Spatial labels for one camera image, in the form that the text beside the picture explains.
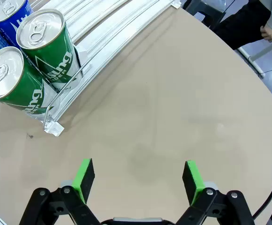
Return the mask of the person's left hand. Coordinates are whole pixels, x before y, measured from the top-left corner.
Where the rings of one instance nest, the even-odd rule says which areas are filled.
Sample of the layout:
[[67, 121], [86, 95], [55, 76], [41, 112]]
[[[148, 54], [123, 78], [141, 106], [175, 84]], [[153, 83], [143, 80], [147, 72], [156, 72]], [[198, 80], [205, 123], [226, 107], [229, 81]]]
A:
[[260, 32], [264, 40], [267, 40], [269, 43], [272, 42], [272, 29], [269, 26], [261, 26]]

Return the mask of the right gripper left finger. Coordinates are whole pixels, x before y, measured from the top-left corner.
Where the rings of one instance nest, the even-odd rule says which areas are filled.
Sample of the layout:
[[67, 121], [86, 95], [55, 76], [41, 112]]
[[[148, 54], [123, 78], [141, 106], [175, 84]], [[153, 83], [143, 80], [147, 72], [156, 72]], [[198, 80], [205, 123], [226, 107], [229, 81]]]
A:
[[99, 225], [87, 206], [95, 178], [91, 158], [84, 159], [72, 182], [50, 192], [44, 187], [33, 191], [20, 220], [21, 225], [53, 225], [60, 215], [69, 215], [75, 225]]

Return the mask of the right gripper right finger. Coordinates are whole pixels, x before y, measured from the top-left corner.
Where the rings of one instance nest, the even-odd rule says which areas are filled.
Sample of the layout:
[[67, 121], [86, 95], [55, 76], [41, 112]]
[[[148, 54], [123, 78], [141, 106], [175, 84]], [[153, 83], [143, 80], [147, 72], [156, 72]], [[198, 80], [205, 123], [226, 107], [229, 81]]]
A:
[[193, 160], [185, 162], [182, 175], [190, 206], [177, 225], [202, 225], [207, 217], [220, 225], [253, 225], [254, 219], [242, 192], [231, 190], [222, 194], [204, 185]]

